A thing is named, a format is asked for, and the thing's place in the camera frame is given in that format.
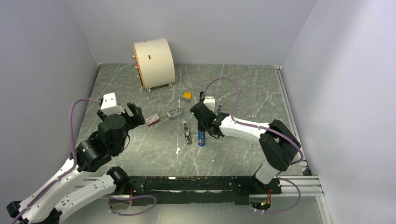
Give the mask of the red white staple box sleeve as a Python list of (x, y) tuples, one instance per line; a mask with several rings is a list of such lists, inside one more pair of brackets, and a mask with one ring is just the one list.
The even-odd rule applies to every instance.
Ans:
[(160, 121), (160, 117), (158, 116), (158, 114), (154, 114), (152, 116), (149, 116), (145, 119), (146, 123), (148, 126), (152, 126), (153, 124), (156, 124)]

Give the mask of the blue black stapler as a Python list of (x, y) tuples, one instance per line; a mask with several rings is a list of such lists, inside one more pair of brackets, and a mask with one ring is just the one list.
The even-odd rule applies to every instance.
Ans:
[[(200, 92), (199, 94), (199, 101), (203, 102), (204, 101), (204, 97), (203, 97), (203, 91)], [(200, 147), (205, 146), (206, 140), (205, 140), (205, 131), (202, 127), (202, 124), (200, 122), (198, 122), (198, 145)]]

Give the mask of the beige brown small box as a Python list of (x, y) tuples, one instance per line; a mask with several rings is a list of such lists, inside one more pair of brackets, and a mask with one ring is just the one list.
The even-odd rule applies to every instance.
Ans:
[(191, 138), (191, 133), (188, 127), (188, 124), (186, 121), (182, 122), (183, 130), (184, 130), (184, 136), (187, 144), (192, 144), (192, 138)]

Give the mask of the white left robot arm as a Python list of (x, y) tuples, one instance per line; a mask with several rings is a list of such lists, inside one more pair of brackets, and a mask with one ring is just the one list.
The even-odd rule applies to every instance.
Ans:
[(30, 197), (7, 205), (14, 224), (58, 224), (102, 196), (123, 194), (130, 189), (126, 172), (121, 167), (112, 167), (99, 179), (72, 191), (81, 181), (121, 154), (129, 138), (128, 132), (145, 124), (142, 109), (134, 103), (127, 104), (132, 115), (119, 105), (104, 106), (102, 103), (97, 111), (102, 120), (97, 131), (72, 150), (56, 174)]

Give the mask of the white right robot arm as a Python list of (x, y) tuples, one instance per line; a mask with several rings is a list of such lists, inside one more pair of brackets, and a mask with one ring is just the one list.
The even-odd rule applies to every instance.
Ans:
[(223, 112), (216, 115), (203, 102), (196, 103), (190, 112), (198, 121), (199, 130), (214, 138), (235, 137), (261, 146), (265, 161), (252, 180), (252, 188), (257, 193), (264, 193), (270, 187), (270, 181), (286, 171), (301, 151), (296, 137), (280, 120), (255, 123)]

